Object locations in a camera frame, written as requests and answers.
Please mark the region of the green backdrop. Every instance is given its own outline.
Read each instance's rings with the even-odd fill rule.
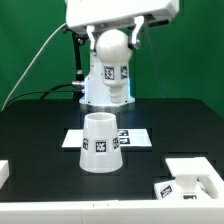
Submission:
[[[169,26],[141,32],[141,49],[134,53],[130,65],[132,94],[137,98],[161,97],[149,32],[164,97],[200,99],[224,117],[224,1],[180,0],[180,8]],[[2,106],[44,41],[65,22],[65,4],[63,0],[0,0],[0,16]],[[88,44],[81,54],[87,74]],[[75,73],[71,35],[60,32],[15,95],[71,82]]]

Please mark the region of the white cup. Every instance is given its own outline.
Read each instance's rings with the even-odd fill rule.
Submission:
[[[122,165],[115,115],[103,112],[86,115],[80,167],[88,172],[107,173]]]

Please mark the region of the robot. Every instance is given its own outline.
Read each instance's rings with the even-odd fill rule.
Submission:
[[[130,95],[128,62],[139,48],[139,31],[167,25],[179,11],[179,0],[66,0],[66,23],[90,39],[90,73],[85,78],[82,106],[120,107],[135,102]],[[117,28],[128,27],[128,37]]]

